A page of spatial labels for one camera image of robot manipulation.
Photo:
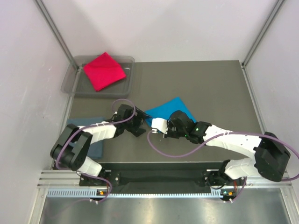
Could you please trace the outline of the bright blue t-shirt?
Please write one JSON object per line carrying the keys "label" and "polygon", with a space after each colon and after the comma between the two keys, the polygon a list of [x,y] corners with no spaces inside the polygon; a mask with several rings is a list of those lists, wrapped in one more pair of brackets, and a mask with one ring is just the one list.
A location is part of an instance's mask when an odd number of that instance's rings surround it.
{"label": "bright blue t-shirt", "polygon": [[146,110],[145,113],[151,116],[151,118],[146,119],[146,123],[149,127],[151,127],[152,119],[169,119],[175,111],[182,111],[187,115],[189,119],[192,119],[194,123],[197,122],[195,117],[191,114],[189,109],[184,104],[183,100],[180,97],[176,97],[160,106]]}

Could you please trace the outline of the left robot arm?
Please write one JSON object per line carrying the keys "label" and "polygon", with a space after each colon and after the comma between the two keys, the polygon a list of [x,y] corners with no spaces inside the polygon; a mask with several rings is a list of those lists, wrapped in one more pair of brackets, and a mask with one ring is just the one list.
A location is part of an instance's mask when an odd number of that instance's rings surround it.
{"label": "left robot arm", "polygon": [[87,155],[90,145],[116,138],[125,130],[139,137],[146,132],[142,125],[149,118],[151,116],[139,108],[122,104],[110,119],[100,123],[88,126],[68,124],[52,147],[50,156],[55,160],[56,168],[76,171],[85,180],[101,185],[106,181],[106,171]]}

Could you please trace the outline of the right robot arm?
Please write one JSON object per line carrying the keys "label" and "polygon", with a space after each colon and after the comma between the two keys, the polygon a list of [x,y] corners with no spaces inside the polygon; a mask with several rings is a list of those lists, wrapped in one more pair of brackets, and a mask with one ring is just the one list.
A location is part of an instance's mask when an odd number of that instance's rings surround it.
{"label": "right robot arm", "polygon": [[290,159],[289,151],[272,133],[263,137],[236,134],[207,122],[194,122],[186,113],[175,111],[169,119],[154,119],[152,127],[171,138],[185,137],[193,144],[220,147],[245,155],[244,159],[226,160],[218,172],[211,173],[207,182],[212,185],[228,185],[241,177],[259,175],[273,182],[283,179]]}

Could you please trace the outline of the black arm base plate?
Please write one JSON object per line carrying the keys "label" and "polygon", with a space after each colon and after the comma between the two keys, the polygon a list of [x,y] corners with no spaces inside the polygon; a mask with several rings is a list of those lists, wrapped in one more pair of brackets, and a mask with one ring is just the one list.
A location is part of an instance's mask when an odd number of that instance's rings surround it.
{"label": "black arm base plate", "polygon": [[220,181],[209,180],[208,172],[200,172],[197,170],[113,170],[100,174],[100,178],[104,178],[111,182],[113,187],[125,186],[130,183],[187,183],[193,182],[200,187],[205,186],[225,186],[235,184],[241,186],[244,180]]}

